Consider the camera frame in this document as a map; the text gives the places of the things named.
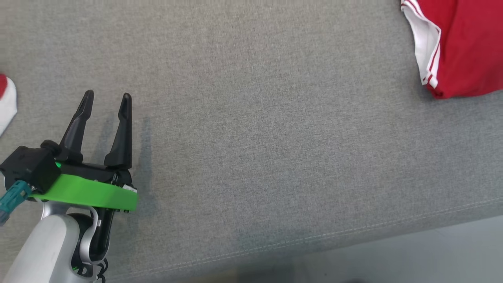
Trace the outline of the red shorts with white trim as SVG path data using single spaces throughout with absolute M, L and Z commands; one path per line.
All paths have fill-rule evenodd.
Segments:
M 17 114 L 17 89 L 6 75 L 0 74 L 0 137 Z

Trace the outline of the grey fabric sofa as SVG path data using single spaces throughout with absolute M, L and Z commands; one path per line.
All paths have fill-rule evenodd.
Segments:
M 0 0 L 0 137 L 85 162 L 132 96 L 137 211 L 106 283 L 169 283 L 503 216 L 503 92 L 436 100 L 401 0 Z

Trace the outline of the red basketball jersey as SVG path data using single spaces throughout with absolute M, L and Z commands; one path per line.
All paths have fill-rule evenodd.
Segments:
M 401 0 L 433 98 L 503 90 L 503 0 Z

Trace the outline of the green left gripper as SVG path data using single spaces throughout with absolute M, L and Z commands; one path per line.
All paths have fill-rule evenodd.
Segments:
M 83 135 L 95 93 L 83 95 L 60 142 L 59 162 L 81 163 Z M 104 165 L 53 163 L 30 175 L 32 197 L 66 204 L 135 211 L 138 193 L 132 176 L 132 97 L 124 93 L 118 112 L 119 125 Z

